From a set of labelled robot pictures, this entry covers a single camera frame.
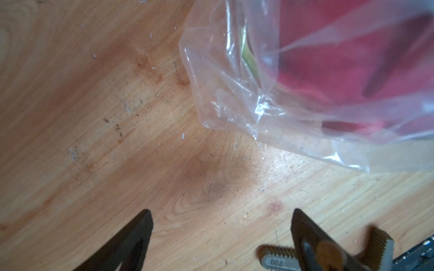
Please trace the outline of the clear zip-top bag blue seal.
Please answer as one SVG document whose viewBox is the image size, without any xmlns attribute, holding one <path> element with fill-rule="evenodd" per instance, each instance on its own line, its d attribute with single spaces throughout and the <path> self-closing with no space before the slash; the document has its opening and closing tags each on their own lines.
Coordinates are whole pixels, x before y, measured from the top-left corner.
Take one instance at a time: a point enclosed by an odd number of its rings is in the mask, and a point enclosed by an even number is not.
<svg viewBox="0 0 434 271">
<path fill-rule="evenodd" d="M 195 1 L 201 124 L 365 172 L 434 167 L 432 1 Z"/>
</svg>

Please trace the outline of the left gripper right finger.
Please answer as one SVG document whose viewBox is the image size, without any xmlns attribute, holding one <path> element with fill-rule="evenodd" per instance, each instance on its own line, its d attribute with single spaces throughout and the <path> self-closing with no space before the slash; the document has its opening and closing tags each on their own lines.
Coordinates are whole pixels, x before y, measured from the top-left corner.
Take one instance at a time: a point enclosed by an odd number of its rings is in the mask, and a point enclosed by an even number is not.
<svg viewBox="0 0 434 271">
<path fill-rule="evenodd" d="M 368 271 L 301 209 L 294 210 L 291 232 L 303 271 Z"/>
</svg>

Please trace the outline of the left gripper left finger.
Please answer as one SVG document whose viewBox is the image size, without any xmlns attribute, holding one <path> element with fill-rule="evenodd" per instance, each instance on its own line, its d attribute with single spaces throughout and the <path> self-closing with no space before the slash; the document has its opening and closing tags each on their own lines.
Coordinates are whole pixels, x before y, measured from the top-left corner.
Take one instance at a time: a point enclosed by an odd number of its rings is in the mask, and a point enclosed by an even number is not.
<svg viewBox="0 0 434 271">
<path fill-rule="evenodd" d="M 112 239 L 80 264 L 77 271 L 140 271 L 153 230 L 150 210 L 142 210 Z"/>
</svg>

